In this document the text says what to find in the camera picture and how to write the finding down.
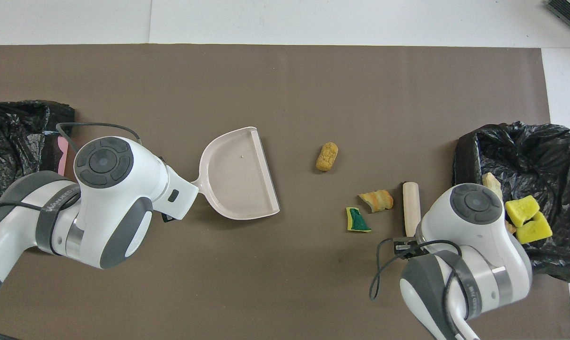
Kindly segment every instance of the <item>dustpan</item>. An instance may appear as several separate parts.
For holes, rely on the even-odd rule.
[[[255,127],[214,139],[203,151],[192,184],[221,215],[233,220],[267,217],[280,210]]]

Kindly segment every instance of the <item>brown paper sheet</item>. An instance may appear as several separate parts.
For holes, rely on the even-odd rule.
[[[190,181],[213,138],[253,125],[281,204],[231,221],[199,196],[182,221],[154,216],[138,252],[107,271],[26,252],[0,291],[0,332],[31,340],[429,338],[400,295],[404,261],[369,301],[375,246],[403,234],[401,183],[419,183],[425,213],[451,185],[458,137],[549,120],[538,49],[0,46],[0,101],[22,99],[127,125]],[[127,137],[74,137],[106,134]],[[329,141],[340,153],[321,173]],[[356,195],[377,189],[395,206],[369,214]],[[347,206],[373,232],[347,232]],[[568,285],[536,276],[527,299],[470,323],[483,339],[570,338]]]

